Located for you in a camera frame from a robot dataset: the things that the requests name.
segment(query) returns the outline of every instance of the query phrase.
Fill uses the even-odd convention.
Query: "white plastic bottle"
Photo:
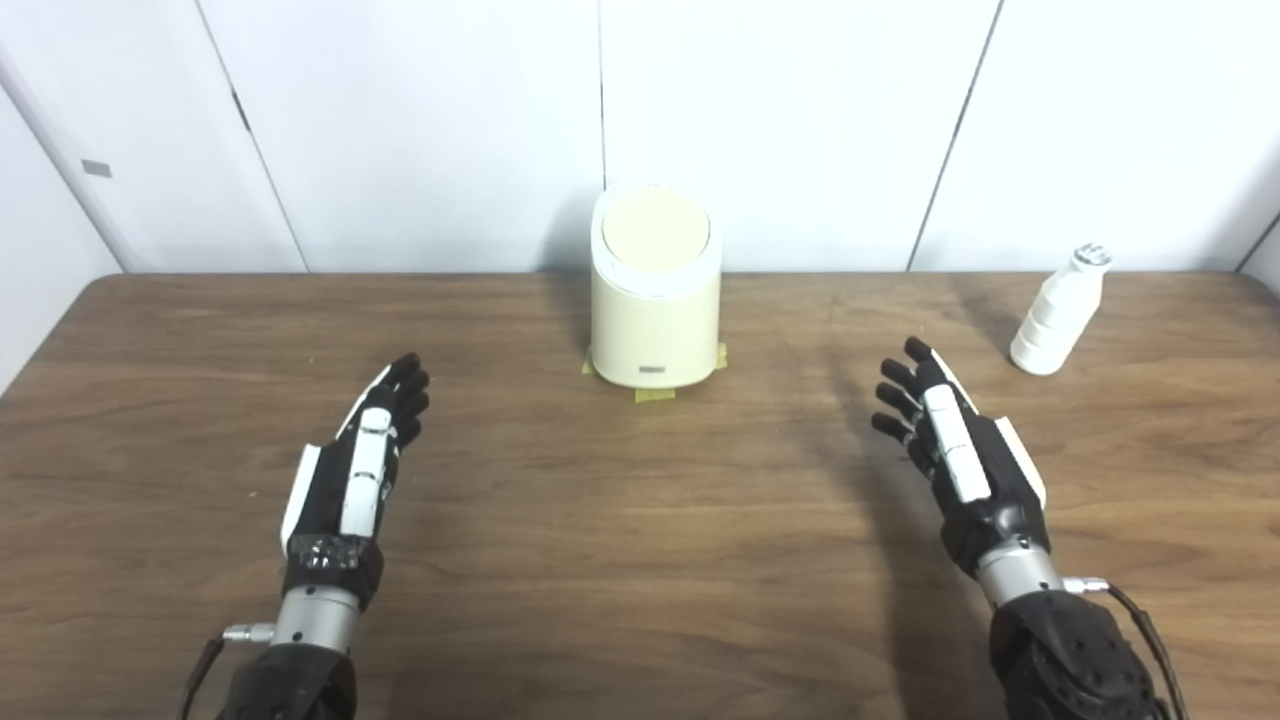
[[[1111,252],[1082,245],[1065,268],[1050,275],[1009,348],[1014,364],[1033,375],[1056,373],[1102,302],[1102,275]]]

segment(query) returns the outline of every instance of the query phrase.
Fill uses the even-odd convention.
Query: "bottle cap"
[[[1071,266],[1082,273],[1105,273],[1111,269],[1111,251],[1091,242],[1071,252]]]

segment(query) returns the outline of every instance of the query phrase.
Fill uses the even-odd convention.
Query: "connector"
[[[269,643],[273,637],[275,637],[275,623],[228,625],[223,630],[223,639],[229,643]]]
[[[1107,592],[1111,589],[1111,583],[1105,578],[1062,578],[1062,589],[1071,594]]]

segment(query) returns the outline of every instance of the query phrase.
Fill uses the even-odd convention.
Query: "silver cylinder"
[[[978,583],[996,607],[1028,593],[1064,589],[1048,552],[1025,539],[1005,541],[978,559]]]
[[[228,625],[223,630],[223,639],[229,643],[265,643],[275,637],[275,625],[271,623],[253,623],[252,625]]]
[[[349,592],[303,585],[284,593],[271,644],[314,644],[347,653],[360,620],[360,601]]]

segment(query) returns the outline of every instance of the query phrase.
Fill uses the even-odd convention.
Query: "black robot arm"
[[[888,359],[876,396],[901,418],[877,413],[872,425],[899,442],[929,480],[942,511],[942,544],[978,580],[995,611],[991,664],[1012,720],[1167,717],[1142,660],[1105,607],[1083,597],[1111,592],[1133,614],[1185,708],[1149,619],[1101,578],[1064,578],[1050,559],[1044,484],[1007,418],[978,413],[942,357],[918,338],[905,352],[915,369]]]
[[[285,556],[275,623],[232,625],[210,641],[183,692],[178,719],[227,642],[268,648],[232,676],[220,720],[352,720],[348,657],[361,614],[383,575],[378,547],[401,450],[422,430],[428,375],[417,355],[388,365],[324,447],[302,451],[280,542]]]

